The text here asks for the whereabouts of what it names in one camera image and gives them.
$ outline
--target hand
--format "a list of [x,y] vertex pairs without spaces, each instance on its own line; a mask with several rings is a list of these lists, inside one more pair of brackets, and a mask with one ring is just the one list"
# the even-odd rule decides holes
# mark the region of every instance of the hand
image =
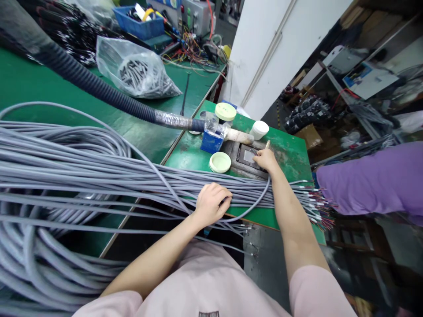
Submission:
[[227,188],[216,183],[204,185],[198,195],[196,209],[193,213],[195,223],[201,229],[214,224],[228,210],[231,200],[232,193]]
[[254,156],[253,160],[261,168],[264,168],[269,173],[272,173],[275,170],[280,169],[279,164],[276,161],[275,155],[270,149],[257,151],[257,156]]

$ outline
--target forearm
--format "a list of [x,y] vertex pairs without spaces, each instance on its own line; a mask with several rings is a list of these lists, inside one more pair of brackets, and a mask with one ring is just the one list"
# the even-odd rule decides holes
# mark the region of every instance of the forearm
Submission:
[[281,229],[288,280],[305,265],[329,270],[311,223],[280,168],[271,172],[275,214]]
[[129,264],[101,296],[131,290],[146,298],[166,278],[178,256],[199,230],[193,216],[188,216]]

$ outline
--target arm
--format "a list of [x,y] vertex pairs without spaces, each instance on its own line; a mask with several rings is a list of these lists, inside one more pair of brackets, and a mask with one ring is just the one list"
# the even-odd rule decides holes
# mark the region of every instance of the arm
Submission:
[[257,154],[254,161],[267,170],[272,178],[275,214],[283,239],[288,281],[291,281],[297,269],[306,265],[320,266],[330,272],[312,225],[273,152],[264,149],[258,151]]
[[136,291],[146,298],[168,275],[189,241],[203,228],[218,221],[229,208],[232,193],[216,183],[205,185],[195,211],[128,265],[101,296]]

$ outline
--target red cable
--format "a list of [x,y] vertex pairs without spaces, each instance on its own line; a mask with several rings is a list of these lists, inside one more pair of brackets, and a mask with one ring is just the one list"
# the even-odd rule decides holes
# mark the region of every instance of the red cable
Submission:
[[334,105],[332,106],[332,109],[331,109],[331,110],[333,110],[333,109],[335,108],[336,103],[338,102],[339,97],[341,97],[341,94],[342,94],[342,92],[344,92],[344,91],[345,91],[345,92],[347,92],[347,93],[349,93],[352,97],[360,99],[360,97],[359,97],[359,96],[357,96],[355,93],[353,93],[351,90],[349,90],[348,88],[344,88],[344,89],[342,89],[342,90],[341,90],[341,92],[339,93],[338,97],[336,97],[335,103],[334,103]]
[[210,37],[209,39],[212,39],[213,36],[213,27],[214,27],[214,22],[213,22],[213,11],[212,11],[212,5],[210,4],[210,0],[207,0],[207,4],[208,4],[208,8],[210,10],[210,17],[211,17],[211,30],[210,30]]

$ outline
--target green workbench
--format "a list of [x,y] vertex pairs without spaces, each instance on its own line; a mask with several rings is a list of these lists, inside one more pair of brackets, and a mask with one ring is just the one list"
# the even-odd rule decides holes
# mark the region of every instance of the green workbench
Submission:
[[[132,117],[80,90],[47,67],[32,63],[0,48],[1,97],[0,110],[15,103],[28,101],[49,101],[61,103],[82,110],[114,128],[119,134],[142,151],[152,162],[160,164],[166,157],[181,131],[165,128]],[[185,90],[187,71],[166,65],[166,72],[181,91]],[[92,70],[98,76],[97,69]],[[188,93],[185,102],[185,116],[192,117],[197,108],[217,83],[218,74],[191,71]],[[111,81],[103,78],[113,86]],[[155,109],[179,114],[183,95],[160,99],[141,100]],[[45,122],[63,125],[94,125],[95,122],[64,109],[33,106],[13,112],[6,119],[16,121]],[[122,226],[124,217],[105,215],[98,225],[117,228]],[[112,234],[84,232],[80,234],[81,249],[78,251],[99,256]]]
[[[195,117],[199,118],[200,112],[202,111],[214,112],[215,106],[216,105],[210,101],[204,101]],[[254,120],[237,114],[232,128],[248,133],[253,123]],[[312,180],[307,149],[303,139],[270,128],[269,132],[260,141],[266,143],[268,140],[271,142],[272,150],[277,153],[277,157],[282,158],[279,164],[288,181],[291,182],[303,179]],[[208,166],[211,154],[200,149],[201,142],[202,135],[193,135],[189,132],[184,132],[165,162],[165,165],[178,169],[211,171]],[[242,176],[238,175],[234,169],[229,169],[227,174]],[[242,207],[231,207],[227,214],[236,217],[244,211],[245,208]],[[244,220],[279,230],[275,211],[270,208],[255,208],[244,218]],[[317,241],[320,244],[326,244],[324,233],[316,225],[312,225],[312,227]]]

